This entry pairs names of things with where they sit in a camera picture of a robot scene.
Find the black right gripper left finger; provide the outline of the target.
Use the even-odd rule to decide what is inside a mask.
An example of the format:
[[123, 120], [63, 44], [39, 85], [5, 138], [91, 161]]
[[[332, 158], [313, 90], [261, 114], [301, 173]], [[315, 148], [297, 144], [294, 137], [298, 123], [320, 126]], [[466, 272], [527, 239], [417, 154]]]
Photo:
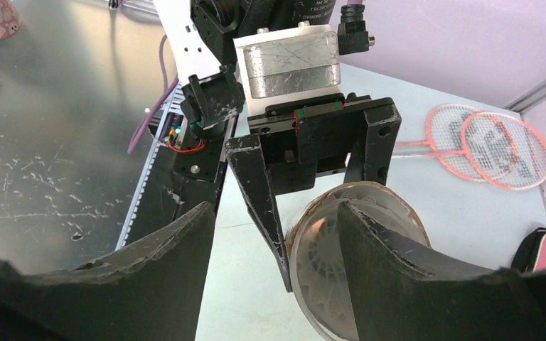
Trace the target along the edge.
[[0, 259], [0, 340], [193, 340], [214, 228], [203, 202], [73, 270], [25, 275]]

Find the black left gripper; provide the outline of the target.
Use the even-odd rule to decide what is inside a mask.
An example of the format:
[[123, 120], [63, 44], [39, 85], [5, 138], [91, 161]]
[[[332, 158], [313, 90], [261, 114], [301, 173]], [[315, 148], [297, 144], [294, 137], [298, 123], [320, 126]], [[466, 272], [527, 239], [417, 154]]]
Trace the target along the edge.
[[350, 94], [273, 105], [250, 116], [250, 135], [225, 142], [247, 211], [292, 292], [289, 257], [275, 195], [308, 190], [319, 176], [345, 170], [344, 183], [384, 185], [402, 118], [390, 97]]

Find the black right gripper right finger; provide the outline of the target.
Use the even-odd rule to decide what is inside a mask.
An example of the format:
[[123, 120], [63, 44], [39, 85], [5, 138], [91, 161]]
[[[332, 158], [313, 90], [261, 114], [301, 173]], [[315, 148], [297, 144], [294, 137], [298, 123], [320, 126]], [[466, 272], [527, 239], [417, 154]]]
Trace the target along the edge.
[[347, 202], [338, 233], [360, 340], [546, 340], [546, 269], [459, 261]]

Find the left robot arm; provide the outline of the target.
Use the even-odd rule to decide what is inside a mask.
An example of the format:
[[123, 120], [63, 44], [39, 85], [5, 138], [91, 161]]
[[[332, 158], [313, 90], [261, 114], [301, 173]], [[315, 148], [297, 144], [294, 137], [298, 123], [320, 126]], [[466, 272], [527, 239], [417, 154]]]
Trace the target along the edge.
[[340, 59], [375, 44], [362, 1], [157, 1], [181, 83], [175, 173], [238, 183], [292, 291], [277, 197], [343, 173], [385, 184], [401, 117], [389, 98], [345, 94]]

